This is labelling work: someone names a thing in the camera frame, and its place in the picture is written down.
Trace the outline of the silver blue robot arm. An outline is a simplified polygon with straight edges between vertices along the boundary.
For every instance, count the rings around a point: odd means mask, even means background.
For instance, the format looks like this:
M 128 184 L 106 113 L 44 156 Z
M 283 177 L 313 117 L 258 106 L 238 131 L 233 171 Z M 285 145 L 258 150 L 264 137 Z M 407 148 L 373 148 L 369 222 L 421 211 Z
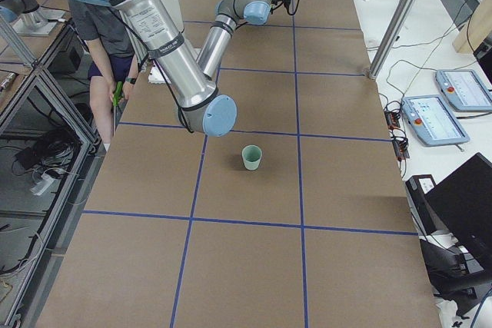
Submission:
M 189 131 L 220 137 L 233 127 L 237 117 L 234 100 L 220 94 L 213 82 L 240 20 L 263 25 L 275 0 L 222 0 L 200 52 L 186 43 L 161 0 L 77 0 L 111 6 L 126 18 L 145 45 L 148 57 L 163 71 L 178 107 L 178 118 Z

